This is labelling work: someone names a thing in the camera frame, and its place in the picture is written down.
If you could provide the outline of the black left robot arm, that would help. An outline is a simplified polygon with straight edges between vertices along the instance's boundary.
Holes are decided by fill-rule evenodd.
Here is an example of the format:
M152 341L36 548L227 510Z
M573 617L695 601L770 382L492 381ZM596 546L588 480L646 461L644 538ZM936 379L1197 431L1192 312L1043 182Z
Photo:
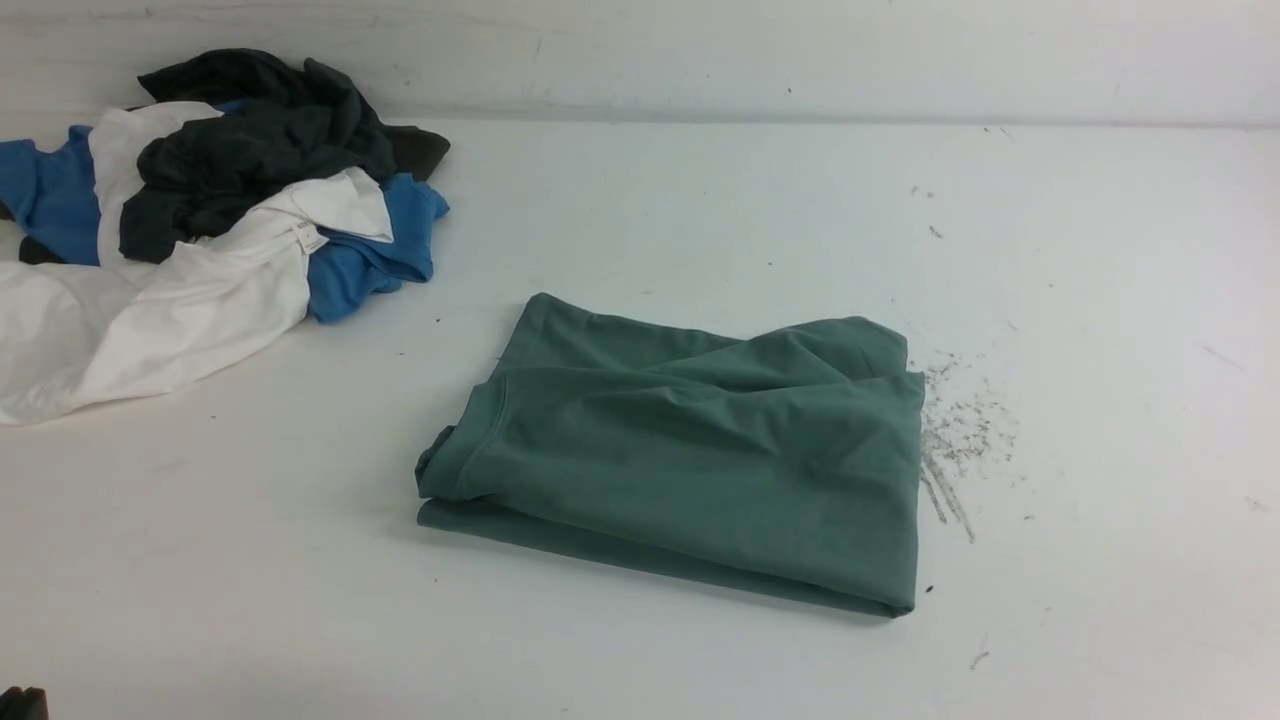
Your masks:
M1 693L1 720L49 720L46 691L38 687L10 687Z

